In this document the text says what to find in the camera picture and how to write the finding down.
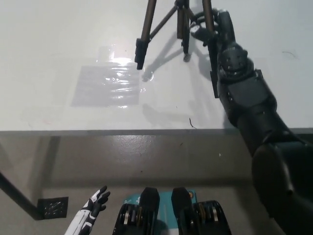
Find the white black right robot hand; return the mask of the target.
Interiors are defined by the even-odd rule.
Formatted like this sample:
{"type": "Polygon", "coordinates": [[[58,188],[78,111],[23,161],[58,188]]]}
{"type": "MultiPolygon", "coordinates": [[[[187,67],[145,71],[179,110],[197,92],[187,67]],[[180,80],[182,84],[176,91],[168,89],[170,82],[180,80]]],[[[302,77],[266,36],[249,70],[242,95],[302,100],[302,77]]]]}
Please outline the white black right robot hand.
{"type": "Polygon", "coordinates": [[[203,27],[205,23],[204,12],[197,13],[190,24],[190,33],[193,38],[208,45],[209,40],[217,39],[218,48],[228,47],[236,42],[234,28],[230,14],[227,10],[213,8],[213,30],[203,27]]]}

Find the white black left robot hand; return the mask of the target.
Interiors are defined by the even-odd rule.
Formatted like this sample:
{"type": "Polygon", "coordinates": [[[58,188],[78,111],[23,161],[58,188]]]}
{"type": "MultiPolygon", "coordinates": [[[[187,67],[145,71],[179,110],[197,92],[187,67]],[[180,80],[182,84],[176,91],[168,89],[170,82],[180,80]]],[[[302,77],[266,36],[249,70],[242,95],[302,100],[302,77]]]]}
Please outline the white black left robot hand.
{"type": "Polygon", "coordinates": [[[88,212],[86,221],[94,222],[99,213],[106,209],[105,203],[111,193],[107,188],[107,186],[100,188],[83,206],[84,210],[88,212]]]}

